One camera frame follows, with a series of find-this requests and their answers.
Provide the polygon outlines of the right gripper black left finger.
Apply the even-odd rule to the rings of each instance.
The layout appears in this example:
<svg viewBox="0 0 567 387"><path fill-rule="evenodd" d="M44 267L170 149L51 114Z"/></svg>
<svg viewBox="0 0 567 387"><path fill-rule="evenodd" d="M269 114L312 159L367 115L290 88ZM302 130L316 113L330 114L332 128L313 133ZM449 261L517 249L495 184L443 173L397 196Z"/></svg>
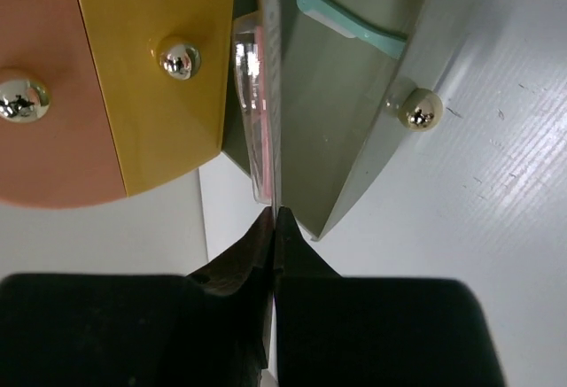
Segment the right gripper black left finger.
<svg viewBox="0 0 567 387"><path fill-rule="evenodd" d="M18 273L1 282L4 386L257 386L274 219L189 275Z"/></svg>

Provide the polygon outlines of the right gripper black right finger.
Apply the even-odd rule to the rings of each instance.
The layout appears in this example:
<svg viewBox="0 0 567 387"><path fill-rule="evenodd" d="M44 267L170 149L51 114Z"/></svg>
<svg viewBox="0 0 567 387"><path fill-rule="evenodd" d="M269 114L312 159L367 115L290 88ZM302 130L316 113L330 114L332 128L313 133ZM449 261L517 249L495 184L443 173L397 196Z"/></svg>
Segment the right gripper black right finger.
<svg viewBox="0 0 567 387"><path fill-rule="evenodd" d="M481 305L464 283L339 275L288 208L275 234L282 386L505 384Z"/></svg>

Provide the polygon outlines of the orange drawer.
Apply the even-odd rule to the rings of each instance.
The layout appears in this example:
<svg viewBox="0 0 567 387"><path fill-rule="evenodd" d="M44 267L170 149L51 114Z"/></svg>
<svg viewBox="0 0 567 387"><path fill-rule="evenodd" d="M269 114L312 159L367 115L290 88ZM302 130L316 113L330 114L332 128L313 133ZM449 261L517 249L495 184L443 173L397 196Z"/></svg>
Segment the orange drawer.
<svg viewBox="0 0 567 387"><path fill-rule="evenodd" d="M1 199L72 208L126 191L78 0L1 0L1 100L44 115L1 119Z"/></svg>

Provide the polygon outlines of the pink makeup palette card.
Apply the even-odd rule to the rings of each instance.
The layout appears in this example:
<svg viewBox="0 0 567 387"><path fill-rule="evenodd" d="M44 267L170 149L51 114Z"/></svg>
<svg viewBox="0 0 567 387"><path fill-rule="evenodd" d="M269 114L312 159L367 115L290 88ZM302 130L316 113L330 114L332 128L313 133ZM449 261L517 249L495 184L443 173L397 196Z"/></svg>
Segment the pink makeup palette card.
<svg viewBox="0 0 567 387"><path fill-rule="evenodd" d="M259 10L233 23L232 56L254 199L281 206L281 6L259 0Z"/></svg>

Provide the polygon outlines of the teal plastic spatula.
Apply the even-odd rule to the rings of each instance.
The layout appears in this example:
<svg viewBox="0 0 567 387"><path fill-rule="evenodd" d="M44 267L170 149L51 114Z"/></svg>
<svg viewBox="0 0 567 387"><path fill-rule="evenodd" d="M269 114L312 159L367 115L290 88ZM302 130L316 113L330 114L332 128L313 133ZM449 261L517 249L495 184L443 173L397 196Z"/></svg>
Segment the teal plastic spatula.
<svg viewBox="0 0 567 387"><path fill-rule="evenodd" d="M296 0L296 5L310 19L345 38L368 43L390 58L399 59L404 51L407 40L402 35L374 27L331 0Z"/></svg>

